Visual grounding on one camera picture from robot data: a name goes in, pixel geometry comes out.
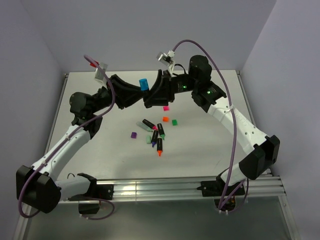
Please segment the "blue pen cap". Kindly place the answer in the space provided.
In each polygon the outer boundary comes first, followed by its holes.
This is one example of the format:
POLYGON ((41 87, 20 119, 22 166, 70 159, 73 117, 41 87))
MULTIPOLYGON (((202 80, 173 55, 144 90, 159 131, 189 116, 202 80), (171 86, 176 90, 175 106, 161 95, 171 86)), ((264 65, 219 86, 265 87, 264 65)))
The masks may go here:
POLYGON ((149 90, 148 80, 146 78, 142 78, 139 80, 140 90, 145 92, 149 90))

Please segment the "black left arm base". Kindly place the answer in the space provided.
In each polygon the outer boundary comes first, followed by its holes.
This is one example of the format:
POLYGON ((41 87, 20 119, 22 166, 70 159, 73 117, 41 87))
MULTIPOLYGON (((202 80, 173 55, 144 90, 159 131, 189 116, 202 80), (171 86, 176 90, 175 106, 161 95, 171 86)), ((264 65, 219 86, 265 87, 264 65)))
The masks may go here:
POLYGON ((76 201, 98 201, 98 203, 79 203, 78 212, 82 216, 86 216, 89 219, 92 218, 92 215, 98 213, 102 209, 102 203, 107 203, 111 206, 110 213, 107 217, 110 217, 115 211, 115 205, 111 202, 114 194, 114 185, 113 184, 97 184, 96 187, 86 194, 78 194, 72 197, 69 197, 67 200, 76 202, 76 201))

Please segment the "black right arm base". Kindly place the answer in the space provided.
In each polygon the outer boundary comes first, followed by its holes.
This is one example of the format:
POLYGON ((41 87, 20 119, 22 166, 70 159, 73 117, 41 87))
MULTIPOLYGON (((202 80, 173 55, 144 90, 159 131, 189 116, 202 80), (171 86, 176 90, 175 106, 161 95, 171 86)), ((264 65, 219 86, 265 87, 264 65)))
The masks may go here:
POLYGON ((217 177, 216 180, 201 181, 197 190, 201 191, 203 197, 217 197, 217 199, 214 199, 214 204, 219 211, 232 212, 237 206, 236 196, 244 196, 246 198, 249 187, 247 186, 245 189, 244 181, 227 186, 225 196, 221 200, 224 187, 225 183, 217 177))

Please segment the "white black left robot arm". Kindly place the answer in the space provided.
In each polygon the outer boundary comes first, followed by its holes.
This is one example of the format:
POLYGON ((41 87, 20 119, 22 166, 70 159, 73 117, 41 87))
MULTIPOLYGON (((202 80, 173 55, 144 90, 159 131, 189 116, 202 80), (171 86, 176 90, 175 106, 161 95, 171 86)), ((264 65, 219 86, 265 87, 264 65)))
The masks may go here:
POLYGON ((102 76, 101 88, 95 94, 75 92, 70 96, 70 112, 74 115, 65 135, 41 159, 30 167, 22 165, 16 172, 16 196, 21 216, 30 218, 23 211, 23 204, 37 212, 50 213, 61 200, 80 197, 91 200, 98 193, 97 179, 79 173, 65 181, 58 176, 71 158, 100 130, 103 115, 117 105, 127 108, 145 98, 149 93, 147 79, 132 85, 116 74, 102 76))

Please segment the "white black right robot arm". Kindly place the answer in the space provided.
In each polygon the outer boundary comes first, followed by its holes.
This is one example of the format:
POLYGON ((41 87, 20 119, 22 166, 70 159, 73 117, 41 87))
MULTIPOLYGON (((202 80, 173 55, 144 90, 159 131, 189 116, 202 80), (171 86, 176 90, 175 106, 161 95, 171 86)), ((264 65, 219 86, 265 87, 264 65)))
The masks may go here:
POLYGON ((167 106, 174 101, 176 94, 191 92, 193 101, 199 107, 236 135, 236 142, 246 156, 219 176, 216 189, 220 194, 227 195, 234 184, 245 179, 255 180, 276 163, 280 140, 259 130, 232 106, 225 91, 212 82, 211 73, 208 58, 195 55, 189 61, 187 73, 172 75, 168 70, 160 70, 151 88, 146 79, 140 80, 139 85, 146 108, 167 106))

